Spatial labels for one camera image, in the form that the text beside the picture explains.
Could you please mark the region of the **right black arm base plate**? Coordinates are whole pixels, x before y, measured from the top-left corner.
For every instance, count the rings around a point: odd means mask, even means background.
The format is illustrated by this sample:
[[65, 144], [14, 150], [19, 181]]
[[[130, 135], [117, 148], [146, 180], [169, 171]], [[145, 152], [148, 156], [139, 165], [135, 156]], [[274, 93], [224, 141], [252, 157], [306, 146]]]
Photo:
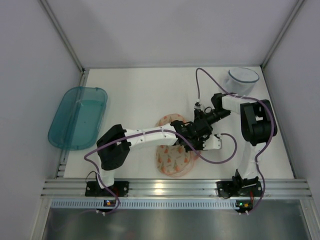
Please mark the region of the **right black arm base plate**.
[[234, 183], [233, 181], [218, 181], [218, 196], [228, 199], [231, 197], [260, 197], [263, 188], [260, 181], [245, 181]]

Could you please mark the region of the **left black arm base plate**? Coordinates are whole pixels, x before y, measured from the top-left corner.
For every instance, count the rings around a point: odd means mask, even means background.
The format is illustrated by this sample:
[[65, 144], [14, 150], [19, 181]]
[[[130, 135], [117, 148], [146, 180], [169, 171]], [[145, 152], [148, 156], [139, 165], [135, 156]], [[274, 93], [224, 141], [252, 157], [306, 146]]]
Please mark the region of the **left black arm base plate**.
[[99, 183], [95, 181], [88, 181], [86, 183], [85, 196], [86, 197], [112, 197], [111, 192], [117, 197], [126, 197], [129, 192], [128, 181], [115, 181], [112, 186], [100, 187]]

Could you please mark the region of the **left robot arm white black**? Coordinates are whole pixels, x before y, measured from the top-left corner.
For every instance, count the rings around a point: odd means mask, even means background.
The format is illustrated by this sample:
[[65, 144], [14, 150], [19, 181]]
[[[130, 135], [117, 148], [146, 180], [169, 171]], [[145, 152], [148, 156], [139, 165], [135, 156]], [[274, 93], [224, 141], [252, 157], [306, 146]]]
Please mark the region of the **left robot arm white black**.
[[120, 168], [130, 151], [155, 146], [182, 146], [186, 151], [204, 149], [213, 132], [212, 125], [204, 120], [184, 123], [174, 120], [149, 129], [124, 129], [121, 124], [112, 126], [97, 142], [100, 170], [97, 182], [101, 189], [115, 181], [115, 170]]

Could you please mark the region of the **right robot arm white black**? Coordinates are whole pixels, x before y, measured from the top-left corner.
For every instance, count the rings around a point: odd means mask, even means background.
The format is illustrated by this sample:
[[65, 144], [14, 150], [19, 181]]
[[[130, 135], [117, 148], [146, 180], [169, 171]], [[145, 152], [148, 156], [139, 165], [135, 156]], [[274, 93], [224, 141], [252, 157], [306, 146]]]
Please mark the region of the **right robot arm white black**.
[[213, 134], [213, 124], [231, 113], [240, 116], [241, 134], [245, 140], [242, 160], [231, 180], [218, 182], [218, 194], [224, 198], [244, 196], [249, 192], [261, 195], [265, 180], [259, 167], [259, 158], [278, 132], [270, 101], [216, 93], [211, 102], [214, 108], [209, 112], [202, 110], [198, 102], [194, 106], [194, 148], [198, 151], [221, 149], [222, 135]]

